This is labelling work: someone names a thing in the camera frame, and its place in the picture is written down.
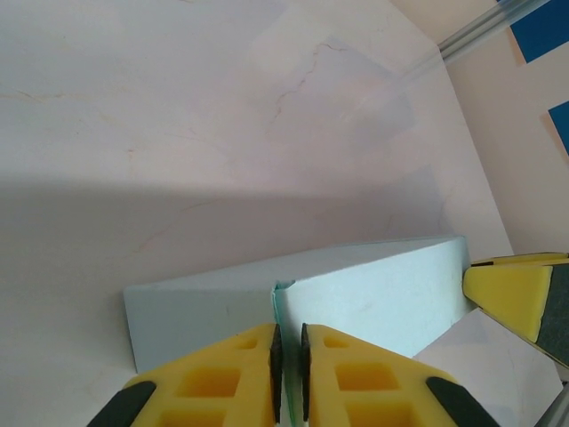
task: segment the black rubber edge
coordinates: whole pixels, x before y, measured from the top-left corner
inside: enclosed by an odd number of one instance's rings
[[[548,299],[535,344],[569,366],[569,264],[552,267]]]
[[[431,376],[426,383],[457,427],[500,427],[461,385],[438,376]]]
[[[301,331],[301,377],[302,377],[302,413],[304,422],[309,420],[310,409],[310,354],[309,329],[306,323],[302,324]]]
[[[155,389],[156,384],[143,381],[120,390],[87,427],[130,427]]]
[[[486,265],[494,265],[494,261],[474,262],[470,267],[484,267]]]
[[[270,344],[270,378],[273,393],[273,413],[275,421],[281,422],[281,394],[283,390],[283,340],[281,326],[275,325],[273,342]]]

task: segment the marble surface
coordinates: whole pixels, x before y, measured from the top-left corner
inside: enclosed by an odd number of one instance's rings
[[[128,285],[349,241],[511,251],[387,1],[7,0],[0,52],[7,424],[85,424],[133,373]]]

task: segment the yellow foam pad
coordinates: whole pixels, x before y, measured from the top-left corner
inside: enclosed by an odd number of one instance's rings
[[[536,342],[552,270],[524,264],[473,267],[464,275],[462,290],[507,329]]]
[[[156,390],[132,427],[272,427],[269,350],[275,325],[250,329],[139,375]]]
[[[549,252],[544,254],[522,254],[522,255],[512,255],[512,256],[500,256],[496,258],[488,258],[486,260],[481,260],[474,262],[472,265],[484,264],[487,262],[493,262],[493,265],[502,264],[515,264],[515,263],[531,263],[536,265],[542,265],[549,262],[555,263],[566,263],[569,262],[569,254],[562,252]]]
[[[310,427],[456,425],[425,383],[431,376],[456,383],[449,374],[330,327],[307,328]]]

